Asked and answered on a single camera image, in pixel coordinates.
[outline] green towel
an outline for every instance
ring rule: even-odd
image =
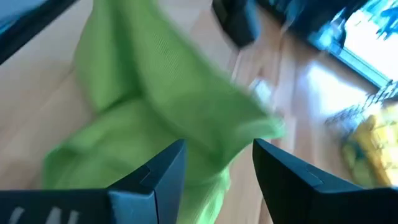
[[[95,0],[76,71],[98,118],[47,156],[46,189],[106,187],[183,138],[178,223],[213,223],[234,157],[282,134],[281,120],[231,86],[154,1]]]

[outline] light wood floor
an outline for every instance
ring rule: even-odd
[[[159,0],[176,27],[211,62],[247,88],[255,78],[272,87],[272,107],[287,135],[272,143],[349,179],[338,145],[323,122],[371,85],[319,54],[261,13],[262,36],[238,51],[222,34],[209,0]],[[92,7],[80,0],[0,66],[0,189],[36,188],[44,154],[94,117],[79,89],[73,52]],[[232,186],[217,223],[270,223],[251,162],[250,146],[231,166]]]

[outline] black corner piece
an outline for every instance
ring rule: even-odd
[[[262,139],[254,140],[252,156],[275,224],[398,223],[393,188],[362,189]]]
[[[106,189],[0,191],[0,223],[175,224],[185,154],[178,140]]]

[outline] metal rack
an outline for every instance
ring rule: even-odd
[[[372,113],[393,102],[398,101],[398,81],[389,81],[373,95],[367,95],[365,100],[350,106],[326,119],[325,124],[337,138],[342,138],[352,133],[358,125]]]

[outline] green fabric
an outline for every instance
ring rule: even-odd
[[[233,87],[148,0],[95,0],[76,50],[97,119],[44,162],[46,189],[106,187],[177,139],[187,140],[178,223],[213,223],[228,165],[282,122]]]

